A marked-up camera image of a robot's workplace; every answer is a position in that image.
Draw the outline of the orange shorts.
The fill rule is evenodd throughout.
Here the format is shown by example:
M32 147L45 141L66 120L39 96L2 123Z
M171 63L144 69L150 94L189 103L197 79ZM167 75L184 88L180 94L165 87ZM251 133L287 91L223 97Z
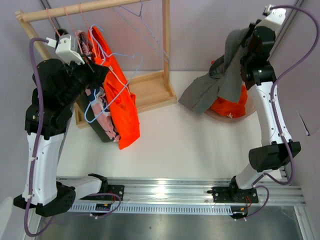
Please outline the orange shorts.
M240 98L238 102L231 102L222 97L217 97L213 104L208 109L219 116L227 118L242 118L246 115L246 103L248 100L247 89L242 83Z
M106 40L104 39L101 30L99 30L97 27L94 27L92 33L107 54L113 53L109 48ZM89 40L93 43L93 60L96 64L100 65L104 60L103 54L100 51L97 43L95 43L94 40L91 38L89 31L88 34ZM116 57L117 55L114 55L111 58L107 57L103 65L108 68L111 68L111 70L113 70L117 74L119 79L124 84L126 84L128 80L126 79ZM111 70L109 70L103 83L107 104L123 88L123 86L118 82L116 77L112 74ZM120 94L120 96L109 106L109 111L111 114L112 121L116 127L116 130L120 135L120 140L118 141L119 149L122 150L124 148L129 147L140 137L140 122L136 107L136 95L131 91L129 93L125 89Z

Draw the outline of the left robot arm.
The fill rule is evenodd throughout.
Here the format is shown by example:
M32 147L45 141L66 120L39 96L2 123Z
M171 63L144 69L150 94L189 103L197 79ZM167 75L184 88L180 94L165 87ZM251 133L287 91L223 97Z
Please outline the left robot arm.
M75 180L57 181L57 167L72 106L88 87L103 83L109 69L86 60L84 64L51 58L40 62L38 83L25 114L29 144L28 174L24 191L13 200L14 206L34 208L36 214L51 217L67 212L74 201L93 195L97 200L108 196L108 179L91 173Z

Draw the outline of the grey shorts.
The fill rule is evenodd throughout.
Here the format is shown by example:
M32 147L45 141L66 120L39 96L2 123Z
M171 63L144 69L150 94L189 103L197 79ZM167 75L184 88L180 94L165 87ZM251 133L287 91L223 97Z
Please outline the grey shorts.
M202 114L206 112L218 98L238 103L242 92L241 42L249 29L231 31L224 44L224 54L217 58L209 71L197 77L184 90L178 102L188 110Z

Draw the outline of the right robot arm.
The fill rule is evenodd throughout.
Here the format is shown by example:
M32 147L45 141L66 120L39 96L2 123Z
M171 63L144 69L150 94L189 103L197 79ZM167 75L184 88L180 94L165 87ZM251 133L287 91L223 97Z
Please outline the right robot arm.
M234 202L246 197L255 184L272 171L288 164L301 151L286 128L277 96L276 75L268 58L276 41L276 31L263 20L249 25L241 41L241 79L251 95L261 130L261 146L248 153L249 163L234 176L228 196Z

